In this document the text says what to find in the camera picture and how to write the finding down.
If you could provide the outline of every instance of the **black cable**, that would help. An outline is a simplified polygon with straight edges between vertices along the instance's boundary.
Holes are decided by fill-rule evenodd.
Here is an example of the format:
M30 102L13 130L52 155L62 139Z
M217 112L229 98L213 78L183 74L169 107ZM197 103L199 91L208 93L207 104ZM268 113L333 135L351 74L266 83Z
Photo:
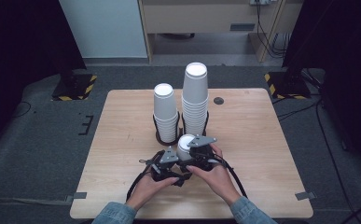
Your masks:
M224 158L220 157L219 155L215 154L215 156L217 156L218 158L220 158L221 161L219 161L220 163L222 163L224 165L224 167L226 167L229 172L232 174L235 182L238 184L238 187L239 187L239 190L241 191L242 195L244 197L247 198L247 194L246 192L244 191L244 188L243 188L243 185L242 185L242 182L241 180L239 179L239 177L235 174L235 172L233 171L233 168L229 165L229 163L224 160Z
M261 25L261 22L260 22L260 3L259 3L259 0L256 0L256 4L257 4L257 37L259 39L259 41L261 42L261 44L264 46L265 50L268 52L268 54L270 54L270 56L272 58L282 58L282 57L277 57L278 55L271 55L271 51L272 53L275 54L274 50L271 49L271 45L270 45L270 41L268 40L267 36L265 35L265 31L264 29L262 28L262 25ZM267 47L267 45L264 43L264 41L261 39L261 37L259 36L259 28L261 28L261 31L262 31L262 34L265 36L265 39L267 40L267 43L268 43L268 46L269 48Z
M26 102L26 101L22 101L22 102L20 102L20 104L27 104L27 105L29 106L29 108L26 110L26 112L24 112L24 113L22 113L22 114L20 114L20 115L17 115L17 116L13 116L13 117L12 117L13 119L22 117L23 115L27 114L27 113L31 110L31 108L32 108L32 105L29 104L29 103Z
M54 205L54 206L70 206L70 205L72 205L72 202L67 202L67 201L23 199L23 198L0 198L0 204L7 204L7 203Z
M302 108L302 109L299 109L299 110L295 110L295 111L291 111L291 112L285 113L285 114L283 114L283 115L278 115L278 118L284 117L284 118L282 118L282 119L279 119L279 121L282 121L282 120L284 120L284 119L287 119L287 118L289 118L289 117L291 117L291 116L293 116L293 115L295 115L295 114L297 114L297 113L299 113L299 112L301 112L301 111L310 109L310 108L314 107L316 104L318 104L318 103L313 103L313 104L311 104L311 105L309 105L309 106L307 106L307 107L305 107L305 108Z
M151 160L154 161L159 155L162 155L164 152L165 152L165 150L161 150L161 151L157 152ZM144 176L145 174L149 173L149 172L148 172L148 169L149 169L150 167L151 167L151 164L147 164L145 170L144 170L142 173L140 173L140 174L136 177L136 179L133 181L130 189L128 190L127 200L126 200L126 201L128 201L128 200L131 198L131 195L132 195L133 190L134 190L134 188L136 187L137 183L139 183L139 181L143 178L143 176Z
M285 34L285 43L283 46L283 59L285 58L285 55L287 53L287 46L288 46L289 42L290 42L290 34L286 33Z
M322 89L323 84L312 75L312 73L309 71L309 68L307 68L306 71L302 69L301 74L307 75L307 77L304 77L304 79L311 83L317 90Z
M361 213L361 208L359 208L355 213L348 216L344 221L341 222L341 224L345 224L346 222L350 221L352 218L354 218L354 216L356 216L359 213Z
M345 197L345 200L346 202L348 203L348 206L349 208L351 209L351 212L352 212L352 215L357 219L357 221L359 223L361 223L361 220L358 218L357 216L357 213L354 211L354 208L349 200L349 197L348 197L348 194L346 193L346 190L345 190L345 187L343 186L343 182L342 182L342 178L340 177L340 171L338 170L338 166L337 166L337 163L335 162L335 159L334 159L334 156L332 154L332 150L331 150L331 147L329 146L329 143L327 141L327 138L326 138L326 132L323 128L323 125L322 125L322 121L320 120L320 116L319 116L319 105L320 103L322 102L322 99L320 99L317 104L316 104L316 117L317 117L317 121L319 122L319 126L320 126L320 130L322 131L322 134L323 134L323 137L325 139L325 143L326 143L326 147L328 149L328 153L329 153L329 156L331 158L331 161L334 165L334 169L335 169L335 173L337 174L337 178L340 182L340 188L342 189L342 192L343 192L343 195Z
M272 104L273 104L273 105L274 105L274 104L277 104L277 103L279 103L279 102L281 102L281 101L283 101L283 100L285 100L285 99L288 99L288 98L283 98L283 99L277 100L277 101L273 102Z
M278 50L279 53L283 55L283 54L285 54L285 46L284 46L282 49L276 48L276 41L277 41L277 39L278 39L278 36L279 36L279 34L276 34L275 37L273 38L272 48L273 48L274 50ZM286 35L284 35L283 39L284 39L285 45L286 45L286 41L287 41L287 40L286 40Z

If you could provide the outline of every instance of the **sleeve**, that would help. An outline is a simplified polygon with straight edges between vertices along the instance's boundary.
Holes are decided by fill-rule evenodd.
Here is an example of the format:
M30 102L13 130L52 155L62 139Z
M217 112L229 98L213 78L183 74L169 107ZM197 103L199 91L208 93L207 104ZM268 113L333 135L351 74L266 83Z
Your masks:
M132 224L136 211L123 203L108 203L92 224Z
M259 210L244 196L238 199L238 201L233 203L229 208L236 222L240 224L276 223L272 218L267 216L263 211Z

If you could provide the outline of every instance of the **wooden table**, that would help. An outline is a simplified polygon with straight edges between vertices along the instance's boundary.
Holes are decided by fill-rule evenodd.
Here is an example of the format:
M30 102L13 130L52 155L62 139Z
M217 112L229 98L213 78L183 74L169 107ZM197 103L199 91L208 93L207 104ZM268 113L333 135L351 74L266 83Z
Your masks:
M181 90L174 93L182 111ZM109 202L125 203L133 180L145 168L139 160L167 148L155 138L153 94L153 90L108 93L77 188L87 196L74 200L71 217L94 218ZM216 97L224 104L216 105ZM271 217L311 217L310 202L295 196L305 189L268 93L211 89L209 114L207 135L217 138L215 144L234 167L249 199ZM232 218L232 214L194 175L183 187L160 192L136 218Z

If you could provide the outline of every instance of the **human hand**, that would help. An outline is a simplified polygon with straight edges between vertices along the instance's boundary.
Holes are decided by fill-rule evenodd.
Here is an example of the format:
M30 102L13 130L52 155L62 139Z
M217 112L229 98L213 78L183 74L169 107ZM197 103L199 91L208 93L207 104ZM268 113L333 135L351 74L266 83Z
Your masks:
M220 148L213 144L210 144L210 146L217 156L223 157L223 152ZM232 184L227 168L223 165L215 164L214 168L209 172L203 171L196 166L187 166L187 169L192 174L202 178L212 191L220 196L228 206L231 206L241 197L241 194Z
M178 177L170 177L156 182L150 174L146 174L139 180L130 199L125 202L125 204L138 211L146 202L158 193L158 191L171 186L178 179Z

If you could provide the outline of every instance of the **white paper cup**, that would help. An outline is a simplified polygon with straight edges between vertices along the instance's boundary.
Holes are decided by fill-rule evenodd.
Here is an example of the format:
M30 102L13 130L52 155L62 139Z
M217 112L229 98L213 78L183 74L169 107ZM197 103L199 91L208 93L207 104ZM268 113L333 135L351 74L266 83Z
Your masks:
M170 124L159 124L157 123L157 127L160 129L174 129L177 125L177 122Z
M175 114L174 117L171 118L171 119L159 119L159 118L157 118L156 115L154 115L154 120L155 120L157 123L162 123L162 124L174 123L174 122L177 122L177 120L178 120L178 113L177 113L177 111L176 111L176 114Z
M158 131L160 132L160 136L164 136L164 135L172 135L174 133L176 133L176 127L158 127Z
M156 119L172 119L177 113L174 89L167 83L154 88L154 116Z
M191 142L195 138L192 134L184 134L180 137L178 143L177 143L177 157L181 161L188 161L192 159L192 157L189 155L189 146L187 144Z
M203 134L203 128L204 127L199 128L199 129L191 129L191 128L186 127L186 134L201 135L201 134Z
M183 109L183 114L190 116L190 117L201 117L203 115L206 115L207 109L201 109L201 110L188 110Z
M187 110L205 110L207 109L208 104L205 105L183 105L183 108Z
M206 123L206 117L200 119L187 119L184 118L187 127L198 127Z
M165 130L159 128L160 140L165 143L171 143L176 139L176 127Z
M188 106L195 106L195 107L198 107L198 106L204 106L204 105L207 105L208 102L209 102L209 93L207 94L207 97L206 99L203 101L203 102L200 102L200 103L197 103L197 104L192 104L191 102L188 102L184 96L183 96L183 93L181 95L181 100L182 100L182 104L183 105L188 105Z
M199 120L199 119L206 119L207 117L207 111L202 111L198 113L188 113L187 111L183 111L183 118L187 120Z
M203 63L187 65L184 75L183 97L191 104L200 104L207 99L207 68Z

